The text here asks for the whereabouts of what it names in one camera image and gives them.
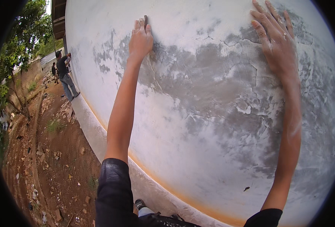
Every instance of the dirt path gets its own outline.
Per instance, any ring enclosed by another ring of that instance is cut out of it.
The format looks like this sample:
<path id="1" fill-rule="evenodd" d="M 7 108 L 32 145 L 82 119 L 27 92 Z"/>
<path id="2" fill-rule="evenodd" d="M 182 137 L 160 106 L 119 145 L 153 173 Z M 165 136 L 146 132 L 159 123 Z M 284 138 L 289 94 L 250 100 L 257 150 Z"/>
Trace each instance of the dirt path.
<path id="1" fill-rule="evenodd" d="M 73 215 L 70 226 L 92 227 L 92 221 L 95 219 L 97 178 L 101 165 L 84 137 L 78 121 L 68 121 L 70 102 L 66 97 L 61 97 L 64 94 L 61 83 L 52 83 L 43 93 L 47 93 L 47 97 L 42 100 L 39 110 L 35 145 L 37 148 L 41 143 L 45 153 L 42 162 L 41 155 L 36 155 L 41 188 L 36 187 L 35 173 L 32 169 L 32 127 L 39 96 L 30 101 L 30 113 L 33 116 L 31 122 L 27 122 L 21 115 L 14 120 L 3 164 L 4 177 L 17 204 L 32 225 L 45 226 L 50 225 L 52 221 L 52 224 L 66 226 Z M 60 132 L 47 130 L 50 121 L 54 119 L 59 119 L 60 123 L 65 125 Z M 41 192 L 47 207 L 40 202 Z M 90 197 L 89 203 L 85 201 L 87 196 Z M 62 217 L 59 221 L 56 220 L 57 209 Z M 42 220 L 43 212 L 52 220 L 45 223 Z"/>

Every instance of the person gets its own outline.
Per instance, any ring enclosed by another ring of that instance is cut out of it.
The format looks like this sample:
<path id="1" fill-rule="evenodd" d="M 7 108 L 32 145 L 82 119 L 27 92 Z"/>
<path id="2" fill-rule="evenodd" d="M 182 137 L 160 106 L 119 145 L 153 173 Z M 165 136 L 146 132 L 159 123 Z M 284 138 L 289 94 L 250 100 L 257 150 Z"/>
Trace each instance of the person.
<path id="1" fill-rule="evenodd" d="M 54 83 L 59 84 L 58 75 L 56 74 L 57 69 L 55 68 L 55 62 L 52 63 L 52 75 L 54 76 Z"/>
<path id="2" fill-rule="evenodd" d="M 270 12 L 252 1 L 257 11 L 251 24 L 262 44 L 270 69 L 281 80 L 285 98 L 283 131 L 274 183 L 261 210 L 251 216 L 245 227 L 277 226 L 285 206 L 292 176 L 297 165 L 301 145 L 301 92 L 298 59 L 292 23 L 284 11 L 285 25 L 270 2 Z M 138 216 L 133 213 L 133 195 L 128 168 L 128 147 L 134 120 L 137 78 L 143 58 L 152 50 L 151 26 L 144 29 L 144 21 L 135 22 L 129 43 L 129 57 L 117 92 L 107 130 L 107 147 L 102 162 L 97 189 L 96 226 L 197 226 L 164 217 L 146 207 L 142 200 L 135 203 Z"/>
<path id="3" fill-rule="evenodd" d="M 69 72 L 68 69 L 66 68 L 66 64 L 68 64 L 69 61 L 71 60 L 71 54 L 68 53 L 64 57 L 62 57 L 61 50 L 59 50 L 59 51 L 56 51 L 55 55 L 58 58 L 58 61 L 56 62 L 56 66 L 58 68 L 59 79 L 61 81 L 61 84 L 64 87 L 66 97 L 71 102 L 74 98 L 76 98 L 80 94 L 80 92 L 77 92 L 75 90 L 74 83 L 71 80 L 70 75 L 68 74 L 68 72 Z"/>

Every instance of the black t-shirt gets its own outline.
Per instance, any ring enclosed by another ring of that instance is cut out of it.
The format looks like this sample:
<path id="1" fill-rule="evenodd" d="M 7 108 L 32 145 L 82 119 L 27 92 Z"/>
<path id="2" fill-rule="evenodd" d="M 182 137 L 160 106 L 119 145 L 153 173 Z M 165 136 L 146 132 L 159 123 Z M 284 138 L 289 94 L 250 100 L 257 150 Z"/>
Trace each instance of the black t-shirt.
<path id="1" fill-rule="evenodd" d="M 98 182 L 95 201 L 97 227 L 199 227 L 189 222 L 173 220 L 160 215 L 146 215 L 138 218 L 133 213 L 131 179 L 128 165 L 124 161 L 115 158 L 105 159 Z M 250 217 L 244 227 L 276 227 L 281 215 L 282 211 L 279 209 L 266 209 Z"/>
<path id="2" fill-rule="evenodd" d="M 52 74 L 53 74 L 53 75 L 56 74 L 55 66 L 52 66 Z"/>
<path id="3" fill-rule="evenodd" d="M 61 57 L 56 63 L 56 66 L 58 67 L 60 78 L 63 78 L 64 75 L 68 73 L 68 69 L 65 66 L 65 60 L 67 58 L 68 57 L 65 55 L 64 57 Z"/>

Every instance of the hand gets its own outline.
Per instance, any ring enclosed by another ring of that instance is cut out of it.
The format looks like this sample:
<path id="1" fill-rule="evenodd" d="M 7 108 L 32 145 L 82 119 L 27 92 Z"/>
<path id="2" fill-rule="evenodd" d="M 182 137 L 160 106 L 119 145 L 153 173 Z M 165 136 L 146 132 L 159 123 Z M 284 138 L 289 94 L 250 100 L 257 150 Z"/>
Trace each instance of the hand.
<path id="1" fill-rule="evenodd" d="M 140 18 L 135 21 L 135 29 L 128 45 L 130 58 L 142 62 L 143 58 L 152 50 L 154 38 L 151 34 L 151 26 L 144 28 L 144 20 Z"/>
<path id="2" fill-rule="evenodd" d="M 262 50 L 270 69 L 279 77 L 284 88 L 291 84 L 300 84 L 294 31 L 287 11 L 284 11 L 286 28 L 281 16 L 269 1 L 266 0 L 265 3 L 271 13 L 267 12 L 256 0 L 252 0 L 252 3 L 258 12 L 251 10 L 250 13 L 261 22 L 270 36 L 269 39 L 260 23 L 255 20 L 251 21 L 261 40 Z"/>

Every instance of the fingers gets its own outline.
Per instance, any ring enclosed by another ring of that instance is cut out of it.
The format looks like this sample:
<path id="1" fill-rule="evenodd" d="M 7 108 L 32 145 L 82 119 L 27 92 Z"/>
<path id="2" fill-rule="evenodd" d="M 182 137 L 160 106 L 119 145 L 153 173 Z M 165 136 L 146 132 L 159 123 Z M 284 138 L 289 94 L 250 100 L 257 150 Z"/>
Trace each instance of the fingers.
<path id="1" fill-rule="evenodd" d="M 254 27 L 254 29 L 256 30 L 259 39 L 261 40 L 262 43 L 262 49 L 264 51 L 271 49 L 271 43 L 269 41 L 269 38 L 267 37 L 266 31 L 265 29 L 262 27 L 262 25 L 260 23 L 258 23 L 255 20 L 251 21 L 252 26 Z"/>
<path id="2" fill-rule="evenodd" d="M 285 16 L 285 20 L 286 20 L 287 31 L 291 35 L 291 38 L 295 39 L 294 28 L 292 27 L 290 17 L 288 16 L 288 13 L 286 10 L 283 12 L 283 15 Z"/>
<path id="3" fill-rule="evenodd" d="M 260 3 L 258 3 L 256 0 L 252 0 L 252 3 L 256 7 L 257 11 L 264 14 L 276 29 L 278 29 L 278 30 L 282 29 L 280 27 L 279 23 L 276 21 L 276 19 L 270 13 L 268 13 Z"/>
<path id="4" fill-rule="evenodd" d="M 252 16 L 256 17 L 256 19 L 258 19 L 262 23 L 263 26 L 265 26 L 270 36 L 277 33 L 277 29 L 272 25 L 272 23 L 270 22 L 270 20 L 267 18 L 265 14 L 259 13 L 254 10 L 251 10 L 250 13 Z"/>
<path id="5" fill-rule="evenodd" d="M 152 34 L 151 34 L 151 25 L 146 25 L 146 34 L 147 34 L 147 37 L 152 37 Z"/>
<path id="6" fill-rule="evenodd" d="M 138 32 L 138 30 L 140 30 L 141 24 L 139 20 L 135 21 L 135 32 Z"/>
<path id="7" fill-rule="evenodd" d="M 284 25 L 283 21 L 282 21 L 282 17 L 277 13 L 276 9 L 272 6 L 271 2 L 269 1 L 265 1 L 267 8 L 269 8 L 271 14 L 274 16 L 274 18 L 277 20 L 278 24 L 280 25 L 280 27 L 284 30 L 287 31 L 286 26 Z"/>
<path id="8" fill-rule="evenodd" d="M 145 25 L 144 25 L 144 20 L 143 20 L 143 18 L 140 18 L 139 19 L 139 22 L 140 22 L 140 25 L 141 25 L 141 27 L 140 27 L 140 29 L 142 30 L 144 30 L 144 28 L 145 28 Z"/>

